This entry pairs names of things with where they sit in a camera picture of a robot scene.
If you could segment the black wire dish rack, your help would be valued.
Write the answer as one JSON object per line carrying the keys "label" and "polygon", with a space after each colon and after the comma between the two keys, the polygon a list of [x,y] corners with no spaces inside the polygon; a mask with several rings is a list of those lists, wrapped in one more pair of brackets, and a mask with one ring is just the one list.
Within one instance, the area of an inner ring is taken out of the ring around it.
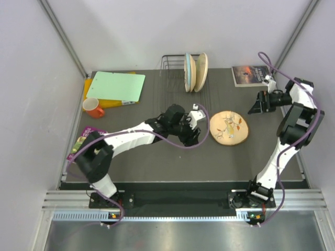
{"label": "black wire dish rack", "polygon": [[208,111],[212,109],[210,101],[209,78],[206,78],[203,88],[199,92],[187,93],[184,87],[184,59],[183,54],[166,54],[161,58],[160,65],[160,109],[162,111],[172,104],[178,104],[186,110],[194,103],[203,105]]}

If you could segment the bird plate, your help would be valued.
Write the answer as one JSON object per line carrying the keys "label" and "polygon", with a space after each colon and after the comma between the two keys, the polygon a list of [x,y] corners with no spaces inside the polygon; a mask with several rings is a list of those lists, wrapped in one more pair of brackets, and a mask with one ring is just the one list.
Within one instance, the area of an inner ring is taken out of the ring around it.
{"label": "bird plate", "polygon": [[249,136],[244,118],[233,111],[221,111],[210,119],[210,134],[216,142],[225,146],[243,143]]}
{"label": "bird plate", "polygon": [[188,81],[188,83],[190,84],[189,92],[192,92],[196,84],[196,63],[192,55],[190,54],[188,54],[188,59],[189,59],[189,71],[188,72],[191,74],[191,78]]}

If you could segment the blue and white plate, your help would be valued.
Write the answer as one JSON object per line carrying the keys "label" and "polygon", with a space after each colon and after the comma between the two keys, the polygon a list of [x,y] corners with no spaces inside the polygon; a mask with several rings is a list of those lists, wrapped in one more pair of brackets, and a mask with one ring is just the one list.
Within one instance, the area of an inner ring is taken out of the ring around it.
{"label": "blue and white plate", "polygon": [[184,82],[185,82],[185,91],[190,92],[191,91],[191,60],[190,60],[190,54],[185,53],[185,59],[184,59]]}

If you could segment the cream plate with sprig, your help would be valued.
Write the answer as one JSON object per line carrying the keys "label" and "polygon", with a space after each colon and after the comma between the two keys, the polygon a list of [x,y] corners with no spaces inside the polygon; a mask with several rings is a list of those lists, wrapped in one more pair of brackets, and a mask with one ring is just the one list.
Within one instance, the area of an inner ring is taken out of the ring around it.
{"label": "cream plate with sprig", "polygon": [[208,56],[206,53],[199,55],[196,62],[196,84],[194,87],[195,92],[199,92],[205,85],[208,73]]}

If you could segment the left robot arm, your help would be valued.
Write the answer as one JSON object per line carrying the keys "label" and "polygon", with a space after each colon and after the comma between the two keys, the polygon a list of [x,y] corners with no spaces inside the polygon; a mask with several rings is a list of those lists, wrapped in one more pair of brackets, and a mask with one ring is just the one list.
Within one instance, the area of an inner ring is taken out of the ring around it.
{"label": "left robot arm", "polygon": [[181,148],[194,148],[199,144],[198,123],[205,118],[205,112],[198,105],[187,113],[180,105],[173,104],[159,116],[133,128],[105,134],[91,132],[73,161],[93,189],[101,194],[101,202],[111,208],[119,200],[117,188],[108,174],[114,157],[138,146],[166,140],[169,135],[178,137]]}

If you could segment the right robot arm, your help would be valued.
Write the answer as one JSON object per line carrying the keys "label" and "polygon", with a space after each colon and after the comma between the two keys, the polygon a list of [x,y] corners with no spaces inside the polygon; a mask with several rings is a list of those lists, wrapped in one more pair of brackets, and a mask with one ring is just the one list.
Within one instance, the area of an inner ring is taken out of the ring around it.
{"label": "right robot arm", "polygon": [[274,112],[276,108],[289,106],[277,130],[277,145],[268,163],[250,181],[244,200],[247,205],[256,207],[272,199],[273,190],[289,160],[307,146],[314,137],[325,113],[315,105],[312,91],[314,84],[300,78],[289,80],[285,91],[275,88],[273,76],[267,75],[263,81],[266,91],[260,91],[249,114]]}

